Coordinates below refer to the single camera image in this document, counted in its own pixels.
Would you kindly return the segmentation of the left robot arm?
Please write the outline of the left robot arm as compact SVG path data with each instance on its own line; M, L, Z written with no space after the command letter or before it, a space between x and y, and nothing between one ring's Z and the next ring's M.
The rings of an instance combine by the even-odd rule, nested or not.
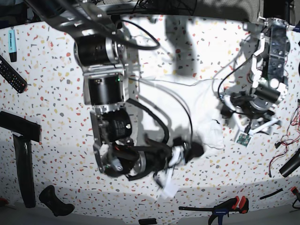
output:
M256 36L256 50L242 63L243 66L251 64L250 87L247 91L232 94L217 92L223 103L221 114L235 122L238 135L269 134L273 125L280 124L275 108L288 93L285 75L290 46L286 35L288 28L289 23L283 19L266 18Z

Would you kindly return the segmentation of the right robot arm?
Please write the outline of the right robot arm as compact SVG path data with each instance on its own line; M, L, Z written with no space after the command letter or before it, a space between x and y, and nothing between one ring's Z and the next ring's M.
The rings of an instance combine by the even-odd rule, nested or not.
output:
M28 5L52 28L75 41L75 59L83 72L84 103L93 107L90 118L98 170L113 178L124 175L129 181L152 174L161 196L173 198L179 189L172 182L175 166L199 157L202 146L181 138L169 146L170 133L164 122L128 96L126 48L149 47L127 41L118 23L89 0L29 0ZM145 135L144 146L134 144L126 103L145 111L161 126L161 141Z

